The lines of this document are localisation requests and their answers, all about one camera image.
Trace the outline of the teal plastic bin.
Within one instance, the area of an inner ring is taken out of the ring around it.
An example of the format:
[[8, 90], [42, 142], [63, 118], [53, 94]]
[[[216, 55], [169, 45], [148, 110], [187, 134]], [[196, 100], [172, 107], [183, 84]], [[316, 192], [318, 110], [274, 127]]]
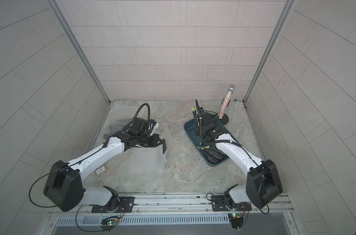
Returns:
[[199, 127], [197, 125], [197, 122], [194, 119], [191, 119], [187, 121], [184, 126], [183, 126], [186, 134], [188, 135], [189, 139], [193, 143], [193, 145], [196, 147], [197, 151], [199, 152], [200, 156], [204, 159], [207, 165], [211, 167], [215, 167], [222, 162], [226, 161], [229, 159], [229, 157], [223, 153], [219, 153], [222, 155], [220, 159], [209, 156], [207, 151], [203, 151], [202, 147], [205, 148], [205, 145], [202, 143], [202, 139], [200, 137], [199, 133]]

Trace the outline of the dark purple eggplant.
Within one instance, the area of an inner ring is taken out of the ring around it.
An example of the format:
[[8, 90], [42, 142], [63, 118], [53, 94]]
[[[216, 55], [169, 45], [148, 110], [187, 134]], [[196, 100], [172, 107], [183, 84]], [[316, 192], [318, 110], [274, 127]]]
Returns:
[[198, 111], [196, 110], [196, 108], [192, 107], [192, 113], [195, 117], [198, 115]]
[[162, 153], [165, 154], [166, 150], [167, 150], [166, 141], [165, 139], [162, 139]]

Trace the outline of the clear zip-top bag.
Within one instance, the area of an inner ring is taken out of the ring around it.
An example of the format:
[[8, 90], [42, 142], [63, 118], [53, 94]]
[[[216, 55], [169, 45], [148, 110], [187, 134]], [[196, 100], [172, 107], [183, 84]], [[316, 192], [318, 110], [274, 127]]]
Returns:
[[128, 193], [152, 193], [159, 181], [168, 160], [178, 150], [178, 142], [173, 139], [168, 127], [161, 133], [167, 150], [162, 153], [162, 145], [156, 148], [133, 148], [126, 152], [126, 160], [120, 167], [119, 188]]
[[139, 107], [140, 103], [137, 101], [118, 101], [112, 103], [100, 136], [106, 139], [109, 135], [121, 130], [132, 120]]

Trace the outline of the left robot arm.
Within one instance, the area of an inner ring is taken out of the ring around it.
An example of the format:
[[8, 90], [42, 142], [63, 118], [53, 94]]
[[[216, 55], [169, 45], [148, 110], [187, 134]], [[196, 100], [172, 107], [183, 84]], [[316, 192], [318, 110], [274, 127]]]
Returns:
[[107, 212], [120, 208], [118, 193], [108, 187], [85, 188], [83, 181], [108, 160], [133, 147], [163, 148], [164, 140], [154, 133], [154, 119], [135, 118], [130, 126], [108, 136], [94, 150], [69, 162], [58, 161], [51, 167], [43, 194], [63, 212], [76, 206], [100, 206]]

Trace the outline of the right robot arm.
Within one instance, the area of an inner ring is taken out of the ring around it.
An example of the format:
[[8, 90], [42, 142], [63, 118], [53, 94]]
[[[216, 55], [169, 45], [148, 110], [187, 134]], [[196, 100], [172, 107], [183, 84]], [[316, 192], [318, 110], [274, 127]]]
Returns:
[[195, 135], [200, 137], [199, 149], [214, 164], [230, 158], [246, 175], [246, 185], [235, 185], [224, 192], [224, 201], [230, 210], [244, 202], [262, 209], [283, 192], [276, 164], [264, 161], [247, 151], [230, 132], [216, 125], [217, 117], [204, 110], [193, 110]]

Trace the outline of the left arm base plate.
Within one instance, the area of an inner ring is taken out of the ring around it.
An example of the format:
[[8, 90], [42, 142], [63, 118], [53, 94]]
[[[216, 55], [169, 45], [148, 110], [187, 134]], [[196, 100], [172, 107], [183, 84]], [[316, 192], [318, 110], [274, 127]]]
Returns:
[[132, 212], [135, 197], [117, 197], [111, 199], [105, 206], [94, 205], [92, 213], [128, 213]]

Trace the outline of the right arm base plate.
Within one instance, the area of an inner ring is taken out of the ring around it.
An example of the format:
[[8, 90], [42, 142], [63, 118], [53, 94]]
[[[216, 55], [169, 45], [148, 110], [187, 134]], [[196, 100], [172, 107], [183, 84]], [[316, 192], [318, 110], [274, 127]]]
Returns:
[[248, 212], [252, 210], [249, 202], [235, 204], [224, 195], [207, 196], [207, 200], [211, 202], [212, 210], [214, 212]]

